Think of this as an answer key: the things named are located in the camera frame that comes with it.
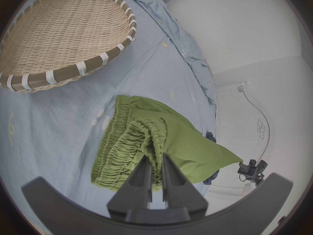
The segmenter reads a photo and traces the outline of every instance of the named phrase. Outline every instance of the blue bedsheet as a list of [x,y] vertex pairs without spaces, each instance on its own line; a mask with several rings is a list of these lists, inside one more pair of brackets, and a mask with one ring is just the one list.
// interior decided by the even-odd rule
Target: blue bedsheet
[[[38,225],[21,192],[37,176],[79,205],[109,215],[106,204],[115,192],[92,185],[90,171],[117,95],[161,101],[204,135],[215,134],[211,102],[216,88],[193,37],[179,28],[162,1],[124,1],[136,17],[136,40],[106,67],[47,91],[0,89],[0,175],[18,208]],[[207,186],[195,186],[205,194]],[[151,207],[162,208],[160,192],[155,194]]]

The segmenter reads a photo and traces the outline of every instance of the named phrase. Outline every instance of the white wall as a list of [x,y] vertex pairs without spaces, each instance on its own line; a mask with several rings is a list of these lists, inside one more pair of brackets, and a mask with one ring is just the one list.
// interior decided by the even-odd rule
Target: white wall
[[285,0],[169,0],[166,6],[196,38],[213,74],[301,55],[298,24]]
[[313,72],[301,56],[263,61],[216,73],[217,86],[250,81],[245,92],[265,114],[270,128],[262,159],[265,174],[277,172],[294,182],[293,189],[272,224],[295,206],[313,174]]

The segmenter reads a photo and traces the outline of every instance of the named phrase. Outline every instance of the basket rim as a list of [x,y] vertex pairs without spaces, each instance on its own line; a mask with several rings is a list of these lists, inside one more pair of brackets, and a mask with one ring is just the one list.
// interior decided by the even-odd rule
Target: basket rim
[[[31,10],[34,5],[41,3],[41,1],[42,0],[36,0],[27,6],[27,8],[23,10],[11,24],[3,39],[0,41],[0,56],[5,47],[5,41],[8,39],[10,31],[14,29],[17,21],[24,16],[25,12]],[[0,87],[14,92],[35,92],[45,88],[60,86],[69,81],[77,80],[82,76],[87,76],[96,69],[104,67],[108,62],[115,59],[134,40],[137,22],[135,15],[126,2],[123,0],[112,1],[119,5],[120,8],[125,12],[126,17],[128,17],[128,36],[124,39],[123,42],[96,57],[92,57],[76,64],[57,68],[55,70],[51,69],[49,71],[28,73],[23,75],[4,75],[0,68]]]

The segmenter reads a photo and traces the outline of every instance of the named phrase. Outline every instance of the green pants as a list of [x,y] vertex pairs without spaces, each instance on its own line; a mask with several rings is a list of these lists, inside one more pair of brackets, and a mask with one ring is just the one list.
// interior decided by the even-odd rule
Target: green pants
[[178,112],[153,99],[117,96],[114,116],[100,143],[91,183],[117,191],[143,155],[153,167],[154,190],[161,189],[162,154],[168,154],[191,183],[243,162],[206,139]]

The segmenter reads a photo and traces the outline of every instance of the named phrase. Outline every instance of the black cable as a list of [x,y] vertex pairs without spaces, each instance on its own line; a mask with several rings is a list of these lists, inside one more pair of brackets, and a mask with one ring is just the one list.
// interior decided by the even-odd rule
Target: black cable
[[245,181],[247,180],[247,179],[241,180],[240,176],[241,176],[241,174],[239,174],[239,180],[240,180],[241,182],[245,182]]

